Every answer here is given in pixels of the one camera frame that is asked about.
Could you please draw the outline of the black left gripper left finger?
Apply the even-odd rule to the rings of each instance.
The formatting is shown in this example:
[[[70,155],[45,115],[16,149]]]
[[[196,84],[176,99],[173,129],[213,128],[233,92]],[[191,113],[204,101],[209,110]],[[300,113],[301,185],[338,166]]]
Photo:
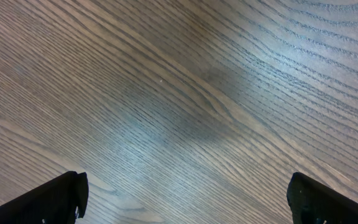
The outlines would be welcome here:
[[[85,172],[68,171],[0,206],[0,223],[74,224],[83,218],[89,186]]]

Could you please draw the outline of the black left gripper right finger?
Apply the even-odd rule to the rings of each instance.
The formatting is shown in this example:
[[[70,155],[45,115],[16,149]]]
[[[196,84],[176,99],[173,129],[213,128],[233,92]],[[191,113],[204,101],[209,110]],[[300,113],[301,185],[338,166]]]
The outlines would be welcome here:
[[[294,224],[358,224],[358,203],[301,172],[293,173],[287,201]]]

